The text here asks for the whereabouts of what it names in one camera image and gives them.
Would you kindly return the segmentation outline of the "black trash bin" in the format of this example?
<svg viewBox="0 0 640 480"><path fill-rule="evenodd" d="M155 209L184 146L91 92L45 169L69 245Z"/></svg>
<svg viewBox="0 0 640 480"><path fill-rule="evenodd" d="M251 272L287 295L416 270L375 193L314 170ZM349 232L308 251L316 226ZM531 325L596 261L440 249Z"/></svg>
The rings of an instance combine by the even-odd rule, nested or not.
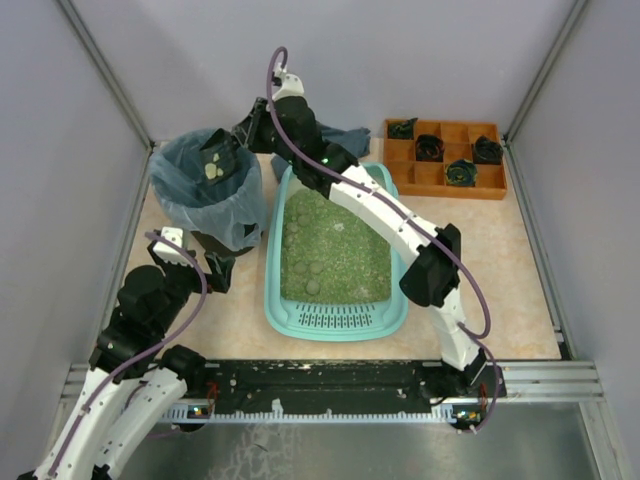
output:
<svg viewBox="0 0 640 480"><path fill-rule="evenodd" d="M203 234L198 231L192 231L191 234L194 239L201 245L205 252L213 252L220 257L239 257L252 250L252 247L246 247L240 250L232 250L211 235Z"/></svg>

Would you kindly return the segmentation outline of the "black litter scoop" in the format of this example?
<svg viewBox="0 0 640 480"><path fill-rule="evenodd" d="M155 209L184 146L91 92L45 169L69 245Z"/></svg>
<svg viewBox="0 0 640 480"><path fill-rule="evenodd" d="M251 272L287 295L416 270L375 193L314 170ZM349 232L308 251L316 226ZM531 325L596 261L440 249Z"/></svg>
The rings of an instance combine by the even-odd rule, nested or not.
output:
<svg viewBox="0 0 640 480"><path fill-rule="evenodd" d="M239 143L227 130L217 129L199 149L205 179L209 185L225 181L236 173L241 161Z"/></svg>

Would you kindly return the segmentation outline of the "teal plastic litter box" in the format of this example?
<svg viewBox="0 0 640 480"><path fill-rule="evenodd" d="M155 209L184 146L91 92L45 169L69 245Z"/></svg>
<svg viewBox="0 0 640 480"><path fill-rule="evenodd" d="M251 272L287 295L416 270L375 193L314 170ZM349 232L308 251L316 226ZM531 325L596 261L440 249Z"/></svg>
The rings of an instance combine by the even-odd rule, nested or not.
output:
<svg viewBox="0 0 640 480"><path fill-rule="evenodd" d="M267 244L264 309L269 324L283 335L322 342L367 341L393 334L404 323L409 311L409 301L399 287L406 266L394 250L390 252L389 260L391 293L384 301L327 304L284 298L281 267L285 205L291 196L303 189L292 169L287 168L276 190Z"/></svg>

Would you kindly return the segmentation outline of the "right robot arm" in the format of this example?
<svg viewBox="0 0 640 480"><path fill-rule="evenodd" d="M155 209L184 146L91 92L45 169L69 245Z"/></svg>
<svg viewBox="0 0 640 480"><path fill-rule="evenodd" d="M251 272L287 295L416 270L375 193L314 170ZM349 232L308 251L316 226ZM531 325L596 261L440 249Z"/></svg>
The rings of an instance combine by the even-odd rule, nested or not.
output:
<svg viewBox="0 0 640 480"><path fill-rule="evenodd" d="M431 310L445 368L466 386L476 385L491 363L482 344L488 333L474 333L466 325L462 278L478 298L485 328L491 326L491 316L481 288L461 260L459 229L435 226L388 193L355 155L323 137L302 97L257 98L232 133L242 147L287 161L304 186L356 215L400 255L407 266L400 289L413 304Z"/></svg>

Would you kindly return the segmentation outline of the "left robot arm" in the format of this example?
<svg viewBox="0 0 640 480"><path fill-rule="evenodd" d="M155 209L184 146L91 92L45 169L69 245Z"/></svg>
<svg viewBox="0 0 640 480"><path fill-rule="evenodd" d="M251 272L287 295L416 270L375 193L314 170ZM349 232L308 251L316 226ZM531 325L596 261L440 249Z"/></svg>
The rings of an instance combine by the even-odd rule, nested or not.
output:
<svg viewBox="0 0 640 480"><path fill-rule="evenodd" d="M158 252L131 270L117 294L109 324L89 360L80 395L51 451L25 479L117 479L161 416L182 396L203 387L206 360L167 342L170 327L193 294L204 299L231 286L234 259L205 256L198 267L184 249Z"/></svg>

